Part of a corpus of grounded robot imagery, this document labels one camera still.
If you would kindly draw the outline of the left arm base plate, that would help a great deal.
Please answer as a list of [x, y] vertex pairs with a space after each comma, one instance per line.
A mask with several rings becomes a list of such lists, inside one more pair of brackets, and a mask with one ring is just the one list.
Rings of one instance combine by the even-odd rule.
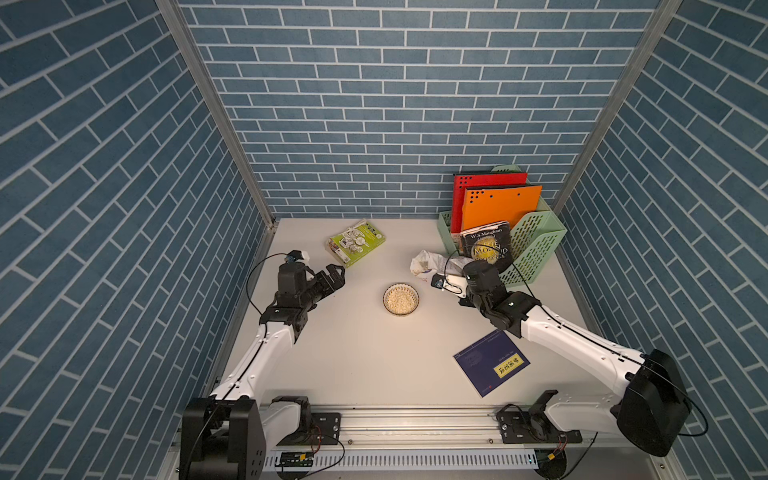
[[312, 413], [304, 443], [312, 446], [336, 445], [339, 440], [341, 420], [342, 415], [339, 412]]

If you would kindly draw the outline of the oats bag clear purple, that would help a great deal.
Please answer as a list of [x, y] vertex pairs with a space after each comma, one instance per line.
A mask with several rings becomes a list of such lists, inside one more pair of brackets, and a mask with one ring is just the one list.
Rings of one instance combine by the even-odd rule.
[[463, 267], [472, 261], [469, 257], [444, 255], [422, 250], [410, 262], [410, 272], [413, 276], [425, 282], [430, 282], [434, 275], [462, 276]]

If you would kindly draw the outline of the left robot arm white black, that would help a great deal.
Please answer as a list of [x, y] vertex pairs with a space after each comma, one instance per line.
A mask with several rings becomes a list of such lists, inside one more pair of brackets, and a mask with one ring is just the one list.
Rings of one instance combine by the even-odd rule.
[[343, 266], [314, 271], [302, 252], [286, 255], [253, 343], [219, 386], [192, 399], [183, 413], [180, 479], [257, 479], [280, 441], [311, 428], [305, 397], [278, 397], [260, 410], [266, 380], [296, 344], [309, 312], [344, 285]]

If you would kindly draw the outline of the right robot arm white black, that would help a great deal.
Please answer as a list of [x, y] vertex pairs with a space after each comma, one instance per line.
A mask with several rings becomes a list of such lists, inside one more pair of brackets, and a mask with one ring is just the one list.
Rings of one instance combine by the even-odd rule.
[[553, 351], [609, 389], [605, 397], [544, 392], [528, 411], [540, 430], [622, 434], [656, 457], [666, 456], [681, 436], [694, 403], [669, 354], [621, 346], [549, 312], [535, 296], [508, 290], [498, 270], [484, 260], [467, 263], [460, 275], [434, 273], [429, 280], [497, 329]]

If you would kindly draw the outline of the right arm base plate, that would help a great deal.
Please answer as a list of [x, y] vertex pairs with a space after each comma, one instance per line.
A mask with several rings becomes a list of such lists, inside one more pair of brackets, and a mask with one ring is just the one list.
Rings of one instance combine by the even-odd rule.
[[557, 429], [545, 416], [530, 418], [527, 411], [505, 410], [495, 415], [504, 444], [580, 444], [579, 430]]

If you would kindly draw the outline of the patterned red white bowl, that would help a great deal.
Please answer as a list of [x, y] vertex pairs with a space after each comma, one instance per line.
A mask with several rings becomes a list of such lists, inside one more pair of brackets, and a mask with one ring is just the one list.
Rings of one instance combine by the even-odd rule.
[[383, 294], [384, 308], [392, 315], [407, 316], [420, 304], [418, 291], [406, 283], [390, 285]]

